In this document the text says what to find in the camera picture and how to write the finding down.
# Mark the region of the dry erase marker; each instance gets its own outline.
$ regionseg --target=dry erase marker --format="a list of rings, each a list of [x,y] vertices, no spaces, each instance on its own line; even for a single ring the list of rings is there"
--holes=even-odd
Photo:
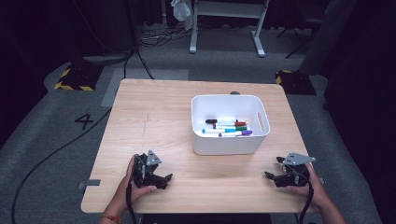
[[[215,125],[213,128],[214,129],[233,129],[235,131],[244,131],[244,130],[248,129],[247,126],[218,126],[218,125]]]
[[[234,133],[219,133],[219,137],[233,137],[233,136],[241,136],[241,135],[250,135],[253,131],[238,131]]]
[[[202,133],[234,133],[236,129],[202,129]]]
[[[246,122],[216,122],[213,123],[213,126],[246,126],[247,123]]]
[[[238,122],[237,119],[207,119],[206,123],[217,123],[217,122]]]

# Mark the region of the wooden table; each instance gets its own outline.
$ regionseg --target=wooden table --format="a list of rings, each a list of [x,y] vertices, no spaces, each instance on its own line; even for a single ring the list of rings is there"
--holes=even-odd
[[[192,147],[191,99],[239,91],[258,96],[271,132],[254,154],[200,156]],[[136,213],[297,213],[306,198],[277,188],[264,171],[281,174],[276,157],[306,155],[283,89],[275,84],[124,79],[111,111],[81,204],[103,212],[134,154],[149,149],[163,161],[156,175],[174,174],[134,205]]]

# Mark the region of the white box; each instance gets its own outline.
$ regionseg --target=white box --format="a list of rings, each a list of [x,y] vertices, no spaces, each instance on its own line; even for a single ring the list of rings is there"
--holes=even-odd
[[[219,137],[216,133],[203,133],[211,128],[207,119],[247,120],[253,131],[248,136]],[[199,155],[233,155],[254,153],[265,136],[270,124],[262,101],[253,95],[219,94],[198,95],[191,101],[193,150]]]

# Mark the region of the hand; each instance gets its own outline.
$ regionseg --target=hand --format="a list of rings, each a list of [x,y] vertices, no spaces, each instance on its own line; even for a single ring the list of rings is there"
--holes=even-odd
[[[328,196],[326,190],[323,188],[323,185],[321,184],[314,168],[312,168],[311,164],[309,163],[306,163],[305,166],[310,175],[309,181],[311,182],[314,189],[314,198],[312,199],[312,203],[316,206],[322,206],[323,204],[328,203],[331,199]],[[304,196],[308,196],[309,192],[308,184],[303,187],[287,186],[286,189]]]
[[[126,188],[128,187],[129,178],[131,176],[132,168],[134,167],[134,157],[131,158],[126,170],[125,177],[121,180],[116,193],[114,194],[111,202],[108,204],[105,214],[120,217],[124,211],[128,209],[126,204]],[[132,204],[134,204],[140,197],[151,193],[156,190],[155,186],[145,186],[138,188],[135,183],[132,183]]]

